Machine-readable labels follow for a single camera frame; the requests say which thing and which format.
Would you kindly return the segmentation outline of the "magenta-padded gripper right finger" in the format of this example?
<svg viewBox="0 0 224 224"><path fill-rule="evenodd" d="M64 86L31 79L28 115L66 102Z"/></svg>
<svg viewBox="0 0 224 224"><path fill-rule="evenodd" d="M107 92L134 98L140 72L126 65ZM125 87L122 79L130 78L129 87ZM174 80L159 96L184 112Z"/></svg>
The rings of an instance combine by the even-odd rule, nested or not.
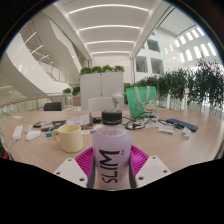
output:
<svg viewBox="0 0 224 224"><path fill-rule="evenodd" d="M131 188L140 188L167 175L171 171L156 156L148 156L136 146L131 147L129 182Z"/></svg>

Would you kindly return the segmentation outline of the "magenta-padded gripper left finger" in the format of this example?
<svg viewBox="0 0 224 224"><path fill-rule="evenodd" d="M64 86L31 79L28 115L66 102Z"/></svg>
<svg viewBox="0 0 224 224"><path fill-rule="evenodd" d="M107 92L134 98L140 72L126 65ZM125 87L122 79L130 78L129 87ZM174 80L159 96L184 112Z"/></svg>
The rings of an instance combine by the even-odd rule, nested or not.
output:
<svg viewBox="0 0 224 224"><path fill-rule="evenodd" d="M54 172L55 175L84 188L95 184L95 162L90 147L76 158L67 158Z"/></svg>

